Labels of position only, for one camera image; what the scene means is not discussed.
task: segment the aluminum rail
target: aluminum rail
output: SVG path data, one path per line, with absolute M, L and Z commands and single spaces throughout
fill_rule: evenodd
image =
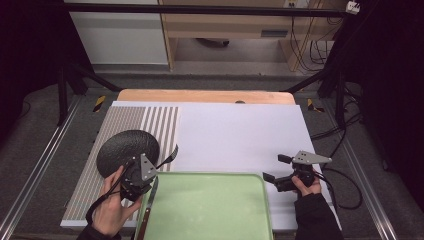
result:
M 39 158 L 36 166 L 34 167 L 34 170 L 28 177 L 28 180 L 26 181 L 24 187 L 22 188 L 21 192 L 13 203 L 13 206 L 10 208 L 9 212 L 4 218 L 3 223 L 0 226 L 1 240 L 7 240 L 12 236 L 13 231 L 18 225 L 22 214 L 28 206 L 28 203 L 34 195 L 38 184 L 41 182 L 41 179 L 44 173 L 46 172 L 50 161 L 52 160 L 57 148 L 59 147 L 63 136 L 65 135 L 73 118 L 75 117 L 81 99 L 82 96 L 75 96 L 75 98 L 72 100 L 71 106 L 69 107 L 68 117 L 65 119 L 62 126 L 56 128 L 56 131 L 54 132 L 49 143 L 47 144 L 43 154 Z
M 252 15 L 290 17 L 331 17 L 343 18 L 346 12 L 338 9 L 308 8 L 266 8 L 241 6 L 193 6 L 193 5 L 152 5 L 152 4 L 96 4 L 96 3 L 49 3 L 35 5 L 46 9 L 62 9 L 69 12 L 106 13 L 167 13 L 167 14 L 208 14 L 208 15 Z
M 331 115 L 334 114 L 333 106 L 327 100 L 322 101 L 322 103 L 324 107 L 329 110 L 327 112 L 331 119 L 331 122 L 334 126 L 337 126 L 336 120 L 334 119 L 333 115 Z M 349 167 L 352 170 L 353 176 L 358 182 L 358 185 L 364 196 L 364 202 L 368 207 L 368 211 L 370 212 L 372 219 L 374 220 L 374 224 L 377 227 L 377 231 L 379 232 L 381 239 L 398 239 L 395 230 L 393 229 L 393 226 L 390 223 L 390 220 L 387 217 L 386 212 L 384 211 L 384 208 L 381 205 L 380 200 L 378 199 L 378 196 L 374 191 L 374 188 L 368 180 L 368 177 L 365 174 L 365 171 L 362 168 L 361 164 L 359 163 L 359 160 L 355 155 L 353 147 L 347 138 L 343 140 L 342 146 L 346 152 Z

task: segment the striped mat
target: striped mat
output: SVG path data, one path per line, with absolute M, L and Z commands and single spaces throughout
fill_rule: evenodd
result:
M 103 143 L 122 131 L 132 129 L 147 131 L 159 142 L 158 164 L 160 164 L 175 148 L 179 116 L 178 107 L 110 107 L 60 225 L 80 230 L 87 224 L 85 214 L 99 197 L 103 184 L 103 178 L 96 167 L 97 154 Z M 160 170 L 171 171 L 172 163 L 161 167 Z M 124 199 L 122 204 L 129 206 L 131 202 Z M 124 227 L 135 227 L 137 216 L 138 212 L 135 212 Z

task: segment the green tray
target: green tray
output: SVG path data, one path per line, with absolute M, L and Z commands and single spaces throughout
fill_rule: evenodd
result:
M 272 239 L 258 175 L 161 172 L 158 177 L 145 240 Z M 149 195 L 143 197 L 137 235 Z

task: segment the wall outlet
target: wall outlet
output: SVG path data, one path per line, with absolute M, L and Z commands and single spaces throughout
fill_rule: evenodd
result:
M 359 3 L 354 1 L 349 1 L 346 5 L 346 12 L 351 14 L 358 14 L 360 10 Z

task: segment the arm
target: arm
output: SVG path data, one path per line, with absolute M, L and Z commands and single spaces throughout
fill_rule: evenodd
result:
M 333 212 L 321 194 L 319 179 L 315 178 L 309 188 L 296 176 L 292 181 L 302 193 L 294 204 L 298 224 L 296 240 L 344 239 Z
M 100 190 L 100 196 L 107 193 L 113 184 L 121 176 L 123 167 L 107 177 Z M 84 228 L 77 240 L 109 240 L 121 239 L 118 234 L 125 221 L 141 206 L 141 200 L 137 200 L 129 207 L 123 207 L 119 194 L 121 184 L 114 189 L 115 194 L 110 195 L 94 212 L 93 224 Z

